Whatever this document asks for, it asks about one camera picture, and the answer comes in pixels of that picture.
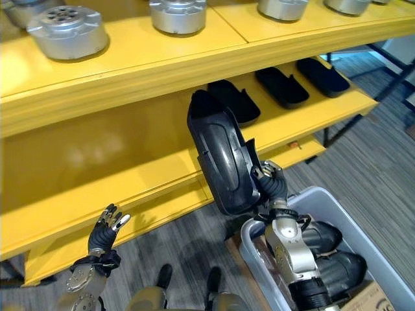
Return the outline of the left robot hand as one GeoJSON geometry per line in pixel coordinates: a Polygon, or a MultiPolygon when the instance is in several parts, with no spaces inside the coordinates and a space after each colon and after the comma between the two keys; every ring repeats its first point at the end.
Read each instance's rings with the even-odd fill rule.
{"type": "Polygon", "coordinates": [[[101,256],[109,252],[118,232],[131,216],[124,214],[114,203],[109,204],[99,216],[88,238],[88,254],[101,256]]]}

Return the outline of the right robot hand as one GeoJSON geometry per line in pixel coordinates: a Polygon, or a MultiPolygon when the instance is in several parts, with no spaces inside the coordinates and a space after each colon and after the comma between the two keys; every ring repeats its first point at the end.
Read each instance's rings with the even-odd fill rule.
{"type": "Polygon", "coordinates": [[[288,186],[283,169],[271,160],[262,161],[260,166],[254,165],[251,176],[255,180],[260,195],[269,203],[287,202],[288,186]]]}

